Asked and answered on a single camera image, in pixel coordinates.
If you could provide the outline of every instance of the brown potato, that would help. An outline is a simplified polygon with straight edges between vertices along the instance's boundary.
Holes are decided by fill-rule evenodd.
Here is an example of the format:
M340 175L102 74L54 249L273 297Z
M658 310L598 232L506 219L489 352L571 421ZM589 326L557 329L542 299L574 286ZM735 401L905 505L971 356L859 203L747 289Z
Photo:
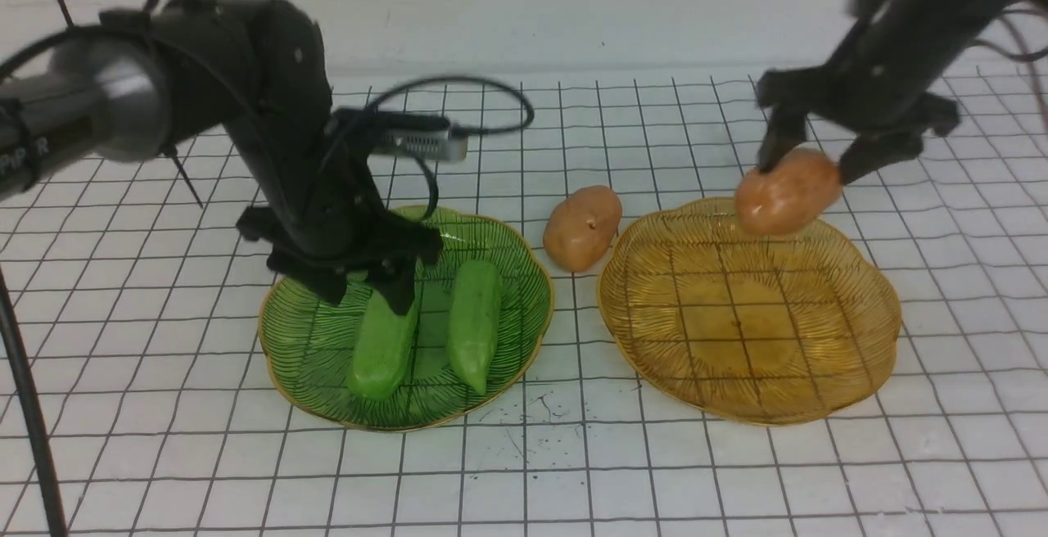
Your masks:
M623 219L623 202L611 189L584 187L561 201L549 215L542 245L561 268L578 273L608 252Z
M746 233L783 236L813 222L843 192L833 160L818 150L794 148L767 174L756 168L746 173L735 209Z

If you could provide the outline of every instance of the robotic arm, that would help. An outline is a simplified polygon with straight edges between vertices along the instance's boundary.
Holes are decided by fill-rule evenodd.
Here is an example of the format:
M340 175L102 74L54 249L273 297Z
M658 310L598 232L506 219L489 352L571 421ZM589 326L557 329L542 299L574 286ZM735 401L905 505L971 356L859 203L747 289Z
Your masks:
M957 104L927 88L1020 1L851 0L855 22L827 63L770 70L758 83L758 105L771 110L759 169L807 141L809 113L856 134L839 160L845 185L920 156L925 131L945 136L960 123Z
M458 162L470 135L520 130L533 119L523 96L492 81L482 82L522 101L521 126L464 128L379 112L380 102L332 112L320 29L284 0L173 0L156 15L104 12L99 25L64 35L52 40L45 72L0 84L0 198L89 153L128 163L174 156L179 143L223 125L268 202L244 211L241 236L271 243L269 268L331 304L342 301L347 274L366 272L407 314L416 261L432 264L441 250L436 229L385 208L370 154L423 168L424 159ZM0 81L8 70L0 68ZM432 212L436 182L425 174Z

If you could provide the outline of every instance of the plate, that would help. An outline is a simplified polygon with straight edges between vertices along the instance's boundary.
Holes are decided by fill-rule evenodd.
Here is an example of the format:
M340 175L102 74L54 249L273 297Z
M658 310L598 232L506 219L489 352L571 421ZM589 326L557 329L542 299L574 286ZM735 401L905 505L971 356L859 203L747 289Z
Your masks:
M396 211L417 219L423 210ZM291 404L350 428L421 429L490 402L530 366L553 315L553 284L528 243L509 225L483 216L438 208L427 222L440 230L444 250L436 265L417 267L415 293L422 305L415 358L405 383L388 400L357 398L345 382L372 294L362 279L350 279L339 306L288 278L270 289L259 314L259 341L274 385ZM455 375L444 351L455 273L475 258L498 266L503 281L499 339L484 395Z
M650 214L623 233L597 286L630 365L724 418L822 418L876 393L895 367L898 296L823 220L755 237L729 197Z

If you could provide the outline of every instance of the cucumber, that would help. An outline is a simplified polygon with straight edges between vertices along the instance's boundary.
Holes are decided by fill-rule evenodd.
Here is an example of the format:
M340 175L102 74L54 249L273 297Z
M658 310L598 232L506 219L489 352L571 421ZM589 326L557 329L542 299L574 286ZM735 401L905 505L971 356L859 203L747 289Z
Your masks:
M447 317L447 359L452 370L480 395L498 343L502 277L494 264L470 260L458 268Z
M371 292L346 375L351 392L387 400L400 387L411 365L419 303L416 298L406 316L397 316L381 294Z

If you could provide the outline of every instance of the green plate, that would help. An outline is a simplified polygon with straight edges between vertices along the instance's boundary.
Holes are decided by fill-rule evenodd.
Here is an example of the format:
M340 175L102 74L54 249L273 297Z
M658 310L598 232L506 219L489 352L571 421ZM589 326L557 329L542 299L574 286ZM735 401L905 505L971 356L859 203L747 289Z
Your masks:
M410 218L424 208L396 210ZM553 282L524 238L499 220L439 208L427 220L438 228L444 251L436 265L419 263L415 293L421 317L412 370L389 400L357 398L346 372L372 291L351 278L346 297L330 306L298 282L281 279L262 304L259 341L274 385L291 404L346 427L407 431L441 425L482 406L520 380L539 353L553 315ZM447 309L458 266L483 259L502 275L499 341L479 395L462 383L447 361Z

